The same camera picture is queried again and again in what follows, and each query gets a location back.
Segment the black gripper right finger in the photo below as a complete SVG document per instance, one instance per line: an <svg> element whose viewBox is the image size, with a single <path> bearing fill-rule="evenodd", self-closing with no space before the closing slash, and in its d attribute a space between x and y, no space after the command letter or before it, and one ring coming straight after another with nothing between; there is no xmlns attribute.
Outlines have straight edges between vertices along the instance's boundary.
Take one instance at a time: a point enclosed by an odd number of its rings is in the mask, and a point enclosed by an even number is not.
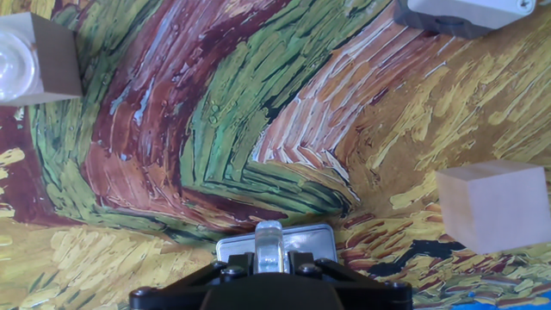
<svg viewBox="0 0 551 310"><path fill-rule="evenodd" d="M407 282L378 282L328 258L312 253L288 253L289 272L329 284L346 310L412 310L412 286Z"/></svg>

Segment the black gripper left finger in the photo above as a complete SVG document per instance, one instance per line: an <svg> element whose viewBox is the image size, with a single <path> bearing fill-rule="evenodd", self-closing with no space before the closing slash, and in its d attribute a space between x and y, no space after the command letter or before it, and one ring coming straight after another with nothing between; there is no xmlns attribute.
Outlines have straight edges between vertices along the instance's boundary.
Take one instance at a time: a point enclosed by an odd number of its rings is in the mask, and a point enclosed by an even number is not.
<svg viewBox="0 0 551 310"><path fill-rule="evenodd" d="M129 296L131 309L199 309L207 293L217 286L253 274L255 254L231 255L227 262L214 261L165 287L140 287Z"/></svg>

